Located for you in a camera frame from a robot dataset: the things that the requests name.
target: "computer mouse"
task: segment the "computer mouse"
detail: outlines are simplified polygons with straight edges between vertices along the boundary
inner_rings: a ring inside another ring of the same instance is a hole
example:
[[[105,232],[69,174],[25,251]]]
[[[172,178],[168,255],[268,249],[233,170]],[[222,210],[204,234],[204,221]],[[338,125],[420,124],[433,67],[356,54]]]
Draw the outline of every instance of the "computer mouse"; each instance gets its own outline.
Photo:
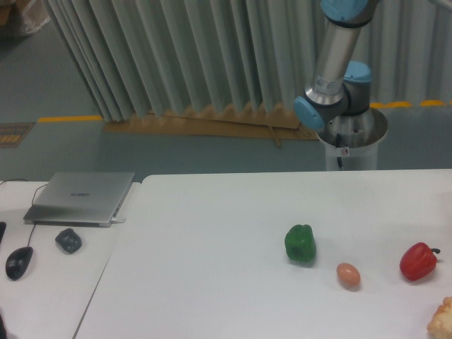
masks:
[[[33,255],[33,248],[30,246],[16,249],[6,259],[6,275],[11,280],[19,279],[27,270]]]
[[[61,231],[55,238],[55,241],[64,251],[72,254],[82,246],[82,239],[71,228]]]

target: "mouse cable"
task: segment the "mouse cable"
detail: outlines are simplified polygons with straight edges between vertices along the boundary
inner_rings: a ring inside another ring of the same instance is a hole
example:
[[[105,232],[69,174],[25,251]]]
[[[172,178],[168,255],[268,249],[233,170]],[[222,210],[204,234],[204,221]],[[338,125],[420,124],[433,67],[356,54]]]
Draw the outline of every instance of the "mouse cable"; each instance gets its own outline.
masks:
[[[35,201],[36,193],[37,193],[42,187],[46,187],[46,186],[47,186],[47,184],[42,185],[41,187],[38,187],[38,188],[36,189],[35,194],[33,194],[33,199],[31,200],[31,204],[33,204],[33,202]],[[33,232],[35,231],[36,224],[37,224],[37,223],[35,222],[35,224],[33,225],[33,228],[31,229],[30,236],[28,237],[28,244],[27,244],[27,246],[30,246],[31,236],[33,235]]]

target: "cable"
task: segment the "cable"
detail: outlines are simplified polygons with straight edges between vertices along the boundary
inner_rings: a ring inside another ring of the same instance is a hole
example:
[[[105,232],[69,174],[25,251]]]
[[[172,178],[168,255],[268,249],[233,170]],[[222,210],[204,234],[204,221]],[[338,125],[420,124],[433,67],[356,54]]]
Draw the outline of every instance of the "cable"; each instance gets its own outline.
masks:
[[[42,185],[42,186],[40,186],[40,187],[38,187],[38,188],[36,189],[35,194],[33,195],[33,199],[31,200],[31,204],[33,204],[33,203],[35,202],[36,193],[37,193],[42,187],[46,187],[46,186],[47,186],[47,184]],[[33,232],[35,231],[36,224],[37,224],[37,223],[35,222],[35,224],[33,225],[33,228],[31,229],[30,236],[28,237],[28,244],[27,244],[27,246],[30,246],[31,236],[33,235]]]
[[[339,148],[341,141],[342,141],[342,136],[339,133],[336,134],[336,150]],[[342,164],[342,157],[337,157],[336,160],[338,161],[339,170],[343,171],[344,167]]]
[[[36,193],[42,188],[42,187],[46,187],[47,184],[42,185],[41,187],[38,187],[35,191],[35,194],[33,195],[33,199],[31,200],[31,204],[33,204],[33,201],[35,201],[35,197],[36,197]]]
[[[36,222],[35,222],[35,225],[33,226],[33,228],[31,229],[30,236],[28,237],[28,244],[27,244],[27,247],[30,246],[31,236],[33,235],[33,232],[35,231],[35,228],[36,228]]]

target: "egg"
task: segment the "egg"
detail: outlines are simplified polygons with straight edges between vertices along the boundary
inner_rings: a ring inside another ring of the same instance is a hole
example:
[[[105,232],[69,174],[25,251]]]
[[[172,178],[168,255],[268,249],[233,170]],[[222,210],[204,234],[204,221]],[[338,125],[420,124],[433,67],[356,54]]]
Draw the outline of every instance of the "egg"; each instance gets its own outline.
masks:
[[[359,271],[349,263],[340,263],[336,268],[336,273],[339,281],[346,286],[355,287],[361,281]]]

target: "silver laptop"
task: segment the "silver laptop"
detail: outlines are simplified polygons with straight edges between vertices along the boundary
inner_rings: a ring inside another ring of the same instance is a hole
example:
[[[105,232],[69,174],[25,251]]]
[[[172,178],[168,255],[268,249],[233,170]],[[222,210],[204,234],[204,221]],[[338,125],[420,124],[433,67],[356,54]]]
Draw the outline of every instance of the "silver laptop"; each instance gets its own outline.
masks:
[[[133,176],[132,172],[56,173],[23,219],[46,225],[109,227]]]

